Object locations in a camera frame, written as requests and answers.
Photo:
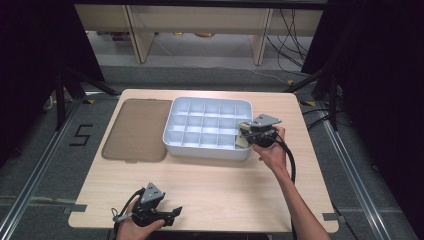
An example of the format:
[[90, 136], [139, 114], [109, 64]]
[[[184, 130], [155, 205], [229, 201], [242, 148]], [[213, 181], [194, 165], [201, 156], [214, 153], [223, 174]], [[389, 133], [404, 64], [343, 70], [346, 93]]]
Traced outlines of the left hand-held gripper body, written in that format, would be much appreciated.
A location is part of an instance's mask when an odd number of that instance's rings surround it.
[[151, 223], [163, 219], [171, 218], [164, 215], [165, 212], [159, 212], [157, 207], [164, 199], [165, 193], [155, 184], [149, 182], [144, 192], [136, 200], [132, 210], [132, 220], [139, 227], [145, 227]]

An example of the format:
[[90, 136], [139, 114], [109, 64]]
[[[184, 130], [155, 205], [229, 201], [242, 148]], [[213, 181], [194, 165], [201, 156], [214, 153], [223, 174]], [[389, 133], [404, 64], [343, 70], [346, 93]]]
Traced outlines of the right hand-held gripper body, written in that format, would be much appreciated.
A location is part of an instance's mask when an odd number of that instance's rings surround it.
[[248, 123], [250, 126], [248, 142], [263, 148], [270, 147], [278, 135], [274, 125], [281, 122], [282, 120], [279, 118], [267, 114], [260, 114], [253, 121]]

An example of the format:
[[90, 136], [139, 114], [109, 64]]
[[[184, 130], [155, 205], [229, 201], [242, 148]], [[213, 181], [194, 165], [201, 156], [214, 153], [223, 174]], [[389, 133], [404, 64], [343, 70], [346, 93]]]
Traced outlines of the white compartment storage box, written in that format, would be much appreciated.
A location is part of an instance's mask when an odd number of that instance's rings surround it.
[[252, 118], [252, 105], [246, 100], [177, 97], [171, 104], [163, 143], [173, 156], [243, 161], [251, 148], [236, 144], [238, 124]]

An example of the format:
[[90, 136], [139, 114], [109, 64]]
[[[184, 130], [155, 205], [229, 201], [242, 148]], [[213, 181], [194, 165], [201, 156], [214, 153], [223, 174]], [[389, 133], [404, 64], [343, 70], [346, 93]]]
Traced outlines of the light wooden desk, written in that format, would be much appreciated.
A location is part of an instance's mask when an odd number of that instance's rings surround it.
[[161, 32], [241, 34], [250, 38], [253, 62], [260, 65], [268, 35], [315, 35], [322, 12], [272, 8], [177, 7], [77, 4], [87, 31], [127, 32], [135, 59], [146, 61], [154, 35]]

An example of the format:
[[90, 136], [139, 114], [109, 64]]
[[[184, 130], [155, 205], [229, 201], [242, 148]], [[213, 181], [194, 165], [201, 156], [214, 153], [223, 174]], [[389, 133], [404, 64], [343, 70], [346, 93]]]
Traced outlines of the person's left hand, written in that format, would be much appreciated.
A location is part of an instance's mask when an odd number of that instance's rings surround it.
[[126, 219], [119, 225], [116, 240], [147, 240], [150, 234], [163, 227], [165, 221], [157, 220], [145, 227], [139, 227], [131, 218]]

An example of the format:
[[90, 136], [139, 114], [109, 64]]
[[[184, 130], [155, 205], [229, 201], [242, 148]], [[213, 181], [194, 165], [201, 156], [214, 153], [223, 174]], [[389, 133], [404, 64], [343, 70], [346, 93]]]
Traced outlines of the person's right hand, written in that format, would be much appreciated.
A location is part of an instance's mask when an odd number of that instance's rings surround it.
[[288, 176], [286, 151], [278, 143], [273, 143], [268, 148], [253, 144], [252, 148], [259, 155], [259, 160], [263, 161], [276, 176]]

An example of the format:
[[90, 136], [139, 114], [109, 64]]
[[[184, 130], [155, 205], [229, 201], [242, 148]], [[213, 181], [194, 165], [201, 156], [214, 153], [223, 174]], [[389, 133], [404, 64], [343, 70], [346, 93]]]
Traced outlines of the black curtain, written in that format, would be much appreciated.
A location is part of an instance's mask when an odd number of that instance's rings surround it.
[[324, 66], [363, 1], [339, 86], [371, 158], [424, 239], [424, 0], [327, 0], [303, 71]]
[[74, 4], [0, 0], [0, 167], [66, 70], [104, 79]]

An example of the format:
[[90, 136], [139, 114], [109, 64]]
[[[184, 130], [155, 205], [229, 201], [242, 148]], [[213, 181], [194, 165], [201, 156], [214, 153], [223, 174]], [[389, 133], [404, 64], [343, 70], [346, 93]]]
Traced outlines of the aluminium floor rail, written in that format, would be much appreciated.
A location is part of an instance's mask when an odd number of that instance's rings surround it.
[[61, 127], [54, 132], [24, 187], [20, 191], [19, 195], [15, 198], [7, 215], [2, 220], [0, 224], [0, 240], [9, 240], [13, 235], [27, 206], [31, 201], [31, 197], [33, 196], [46, 170], [52, 162], [53, 156], [57, 152], [57, 149], [67, 132], [68, 126], [70, 125], [73, 116], [81, 105], [81, 100], [73, 100], [70, 103], [69, 108], [65, 114], [64, 122], [62, 123]]
[[345, 147], [339, 133], [333, 128], [329, 121], [329, 115], [321, 113], [323, 125], [330, 138], [330, 141], [335, 148], [341, 165], [347, 175], [347, 178], [355, 192], [357, 200], [364, 212], [365, 217], [373, 231], [377, 240], [392, 240], [389, 231], [379, 213], [376, 204], [372, 200], [367, 188], [365, 187], [354, 163]]

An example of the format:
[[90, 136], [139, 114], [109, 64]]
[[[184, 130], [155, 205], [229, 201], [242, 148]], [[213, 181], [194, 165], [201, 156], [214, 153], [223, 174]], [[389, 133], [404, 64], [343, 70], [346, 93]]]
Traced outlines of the black metal stand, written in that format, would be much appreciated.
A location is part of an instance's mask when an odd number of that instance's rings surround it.
[[120, 95], [120, 92], [106, 86], [102, 81], [91, 78], [80, 71], [70, 68], [60, 70], [55, 80], [55, 94], [57, 102], [56, 131], [61, 129], [66, 120], [65, 93], [68, 93], [72, 100], [82, 100], [86, 96], [81, 85], [82, 82], [88, 83], [110, 96]]
[[313, 99], [319, 101], [323, 100], [324, 98], [328, 99], [330, 125], [333, 127], [334, 131], [337, 131], [336, 102], [338, 83], [335, 73], [331, 67], [325, 66], [321, 68], [299, 83], [291, 85], [288, 89], [284, 90], [284, 93], [294, 93], [295, 91], [300, 90], [312, 82], [316, 83], [316, 86], [312, 91]]

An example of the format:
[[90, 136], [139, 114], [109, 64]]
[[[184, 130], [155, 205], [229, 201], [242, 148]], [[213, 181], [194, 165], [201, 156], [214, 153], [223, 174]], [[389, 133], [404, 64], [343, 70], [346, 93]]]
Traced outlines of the pale green ankle sock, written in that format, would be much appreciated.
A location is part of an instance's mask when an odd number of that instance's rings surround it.
[[238, 135], [237, 135], [235, 144], [239, 148], [249, 148], [252, 145], [251, 140], [246, 138], [241, 138], [240, 135], [242, 133], [252, 133], [251, 126], [246, 121], [242, 121], [238, 124]]

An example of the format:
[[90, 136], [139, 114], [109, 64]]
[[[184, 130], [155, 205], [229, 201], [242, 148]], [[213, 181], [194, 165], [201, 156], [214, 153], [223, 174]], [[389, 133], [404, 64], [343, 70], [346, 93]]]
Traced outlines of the translucent plastic lid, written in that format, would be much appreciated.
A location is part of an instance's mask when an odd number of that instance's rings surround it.
[[171, 100], [125, 100], [101, 151], [108, 160], [162, 161], [167, 154], [162, 135]]

